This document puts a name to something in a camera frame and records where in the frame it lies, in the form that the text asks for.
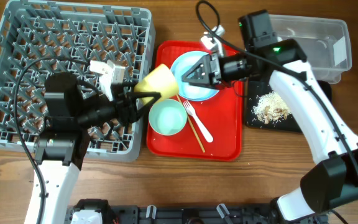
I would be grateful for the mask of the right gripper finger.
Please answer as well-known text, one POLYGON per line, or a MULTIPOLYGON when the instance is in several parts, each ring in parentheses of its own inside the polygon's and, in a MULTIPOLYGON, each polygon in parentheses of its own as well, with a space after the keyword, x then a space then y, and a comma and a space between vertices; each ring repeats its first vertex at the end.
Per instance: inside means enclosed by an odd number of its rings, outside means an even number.
POLYGON ((202 56, 187 72, 185 72, 181 79, 183 81, 208 81, 210 69, 211 56, 209 54, 202 56))
POLYGON ((204 76, 192 76, 183 75, 181 80, 185 83, 188 83, 192 86, 198 86, 203 88, 210 88, 210 89, 219 89, 220 83, 216 80, 213 80, 209 75, 204 76))

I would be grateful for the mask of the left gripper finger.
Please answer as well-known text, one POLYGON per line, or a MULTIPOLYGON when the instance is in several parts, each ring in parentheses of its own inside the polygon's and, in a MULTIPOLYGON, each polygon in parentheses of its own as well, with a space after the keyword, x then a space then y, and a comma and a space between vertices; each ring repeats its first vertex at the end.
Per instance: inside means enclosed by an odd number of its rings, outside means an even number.
POLYGON ((124 88, 124 87, 134 87, 138 84, 139 82, 137 80, 135 81, 124 81, 124 82, 119 82, 119 83, 113 83, 112 84, 112 88, 124 88))
POLYGON ((160 98, 161 94, 156 91, 151 92, 133 92, 128 95, 129 106, 127 107, 129 112, 128 120, 139 120, 144 114, 151 109, 152 105, 156 103, 160 98), (136 106, 136 100, 145 100, 140 109, 136 106))

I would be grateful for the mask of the yellow cup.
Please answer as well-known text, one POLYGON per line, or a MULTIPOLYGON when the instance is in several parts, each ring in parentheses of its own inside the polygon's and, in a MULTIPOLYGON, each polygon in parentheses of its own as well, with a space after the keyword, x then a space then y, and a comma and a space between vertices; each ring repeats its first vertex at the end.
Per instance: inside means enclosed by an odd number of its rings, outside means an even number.
POLYGON ((160 103, 177 95, 179 87, 171 70, 165 64, 160 64, 134 87, 134 92, 159 92, 161 97, 157 103, 160 103))

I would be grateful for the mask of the green bowl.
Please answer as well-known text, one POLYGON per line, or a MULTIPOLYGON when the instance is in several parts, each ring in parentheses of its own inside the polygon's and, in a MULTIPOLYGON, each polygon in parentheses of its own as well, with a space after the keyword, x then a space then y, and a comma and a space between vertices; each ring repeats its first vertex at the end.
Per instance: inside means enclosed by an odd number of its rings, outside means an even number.
POLYGON ((173 99, 163 100, 151 107, 149 124, 163 136, 178 134, 187 122, 187 113, 181 103, 173 99))

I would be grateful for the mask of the white plastic fork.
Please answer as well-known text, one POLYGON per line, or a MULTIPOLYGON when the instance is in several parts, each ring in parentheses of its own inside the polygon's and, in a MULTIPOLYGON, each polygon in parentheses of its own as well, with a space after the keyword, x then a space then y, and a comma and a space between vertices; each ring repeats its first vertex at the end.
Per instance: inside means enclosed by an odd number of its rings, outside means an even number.
POLYGON ((213 142, 214 138, 211 135, 211 133, 208 131, 208 129, 206 128, 206 126, 202 123, 202 121, 199 119, 198 115, 196 114, 196 110, 194 109, 194 107, 190 104, 190 102, 188 100, 183 102, 183 105, 186 109, 186 112, 193 117, 193 119, 196 121, 196 124, 198 125, 202 135, 204 136, 205 140, 208 143, 213 142))

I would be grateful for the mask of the wooden chopstick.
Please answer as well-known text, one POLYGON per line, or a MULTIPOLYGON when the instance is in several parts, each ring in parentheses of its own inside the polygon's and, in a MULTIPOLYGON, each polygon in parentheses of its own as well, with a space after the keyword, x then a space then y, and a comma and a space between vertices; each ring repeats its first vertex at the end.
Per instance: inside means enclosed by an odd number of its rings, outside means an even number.
MULTIPOLYGON (((176 98, 177 98, 178 102, 181 103, 182 106, 184 107, 184 104, 182 103, 182 100, 179 97, 179 95, 176 95, 176 98)), ((189 123, 189 125, 191 127, 191 130, 192 130, 192 132, 193 132, 193 134, 194 134, 194 136, 195 136, 195 138, 196 138, 196 140, 197 140, 202 152, 205 153, 204 146, 203 146, 203 144, 202 144, 202 142, 201 142, 201 140, 200 140, 200 138, 198 136, 198 133, 196 132, 196 130, 195 130, 194 126, 193 126, 193 123, 192 123, 192 121, 190 119, 190 116, 189 116, 189 114, 186 114, 186 115, 187 115, 187 121, 188 121, 188 123, 189 123)))

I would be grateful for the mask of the rice and food scraps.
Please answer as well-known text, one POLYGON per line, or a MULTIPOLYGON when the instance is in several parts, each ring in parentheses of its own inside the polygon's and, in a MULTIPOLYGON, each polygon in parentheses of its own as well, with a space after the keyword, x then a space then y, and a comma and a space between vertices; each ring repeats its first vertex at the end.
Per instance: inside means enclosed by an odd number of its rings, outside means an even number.
POLYGON ((287 104, 276 91, 257 97, 257 104, 252 107, 253 115, 264 124, 276 124, 291 114, 287 104))

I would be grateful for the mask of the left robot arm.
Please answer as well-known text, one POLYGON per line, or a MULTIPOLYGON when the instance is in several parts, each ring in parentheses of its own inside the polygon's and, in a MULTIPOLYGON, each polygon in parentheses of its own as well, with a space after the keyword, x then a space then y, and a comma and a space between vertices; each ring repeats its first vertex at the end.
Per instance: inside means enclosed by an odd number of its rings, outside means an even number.
POLYGON ((45 81, 48 116, 35 143, 35 163, 41 179, 34 180, 26 223, 63 223, 85 157, 88 129, 112 119, 128 125, 161 98, 157 91, 128 93, 117 101, 94 95, 84 99, 81 82, 69 72, 45 81))

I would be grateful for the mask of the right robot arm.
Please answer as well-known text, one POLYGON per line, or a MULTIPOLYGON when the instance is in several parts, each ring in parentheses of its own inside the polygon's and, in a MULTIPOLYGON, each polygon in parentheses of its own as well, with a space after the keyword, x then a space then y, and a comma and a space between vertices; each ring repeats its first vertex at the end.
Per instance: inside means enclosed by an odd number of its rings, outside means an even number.
POLYGON ((272 201, 269 222, 291 223, 358 200, 358 136, 319 86, 297 41, 280 41, 266 10, 240 17, 244 48, 225 56, 224 39, 208 29, 211 53, 182 75, 190 85, 212 89, 236 80, 263 80, 279 94, 304 134, 314 160, 294 191, 272 201))

